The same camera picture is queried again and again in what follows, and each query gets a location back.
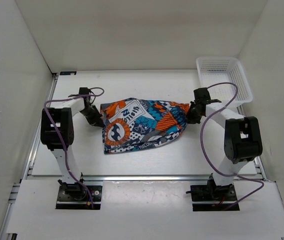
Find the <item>colorful cloth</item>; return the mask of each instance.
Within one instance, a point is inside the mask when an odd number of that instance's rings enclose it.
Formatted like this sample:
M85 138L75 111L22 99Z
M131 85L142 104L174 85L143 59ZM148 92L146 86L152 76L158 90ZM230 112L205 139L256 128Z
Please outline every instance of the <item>colorful cloth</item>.
M174 101L125 100L101 104L104 153L150 149L176 139L187 126L189 104Z

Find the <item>purple cable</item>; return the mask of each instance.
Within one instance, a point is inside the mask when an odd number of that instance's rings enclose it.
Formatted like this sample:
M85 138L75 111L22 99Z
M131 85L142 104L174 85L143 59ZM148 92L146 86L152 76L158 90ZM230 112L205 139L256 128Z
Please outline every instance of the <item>purple cable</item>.
M66 99L58 99L58 100L48 100L44 103L44 111L48 117L48 119L50 120L51 124L53 125L57 135L58 135L58 138L60 139L61 141L61 144L62 144L62 147L63 147L63 151L64 151L64 155L65 155L65 167L68 171L68 173L70 174L70 176L74 179L74 181L76 181L78 184L80 184L82 187L85 188L87 194L89 195L89 200L92 204L92 208L94 207L93 205L93 198L92 198L92 195L91 195L91 192L89 190L89 188L82 182L80 182L79 180L77 180L77 178L73 175L73 173L70 171L70 167L69 167L69 163L68 163L68 150L67 150L67 146L66 146L66 143L64 142L63 140L63 137L56 125L56 123L54 122L49 110L48 110L48 107L47 107L47 104L49 103L59 103L59 102L67 102L67 101L71 101L71 100L75 100L75 99L80 99L80 98L85 98L85 97L99 97L101 96L102 94L104 94L104 89L102 87L92 87L90 88L90 90L93 90L93 89L99 89L99 90L102 90L102 92L100 94L85 94L85 95L79 95L79 96L73 96L73 97L70 97L70 98L66 98Z
M224 107L222 107L221 109L219 109L219 110L213 112L212 114L210 114L210 115L204 120L203 125L202 125L202 127L201 127L201 131L200 131L200 144L201 144L201 149L202 149L202 151L203 151L203 155L204 155L204 157L205 157L207 163L211 166L211 168L212 168L215 172L217 172L218 174L220 174L221 176L223 176L223 177L238 177L239 179L243 179L243 180L247 180L247 181L250 181L250 182L254 182L254 183L259 183L259 184L261 184L261 186L258 187L257 189L255 189L254 191L250 192L249 194L247 194L247 195L245 195L244 197L240 198L240 199L237 200L236 202L232 203L230 206L228 206L226 209L224 209L224 211L225 211L225 210L228 210L228 209L232 208L234 205L238 204L239 202L241 202L242 200L244 200L244 199L246 199L247 197L251 196L252 194L256 193L257 191L259 191L261 188L264 187L264 182L259 181L259 180L255 180L255 179L249 179L249 178L240 176L240 175L238 175L238 174L236 174L236 173L235 173L235 174L224 174L223 172L220 172L220 171L213 165L213 163L211 162L211 160L210 160L210 158L209 158L209 156L208 156L208 154L207 154L207 152L206 152L206 149L205 149L205 147L204 147L204 141L203 141L203 131L204 131L205 125L207 124L207 122L209 121L209 119L212 118L215 114L218 114L218 113L222 112L224 109L226 109L227 106L229 106L229 105L231 104L231 102L237 97L238 92L239 92L238 86L235 85L235 84L232 83L232 82L219 82L219 83L213 84L213 85L211 85L211 86L209 86L209 87L207 87L207 88L209 89L209 88L215 87L215 86L217 86L217 85L222 85L222 84L230 84L230 85L233 85L233 86L235 87L235 94L234 94L234 96L231 98L231 100L227 102L227 104L226 104Z

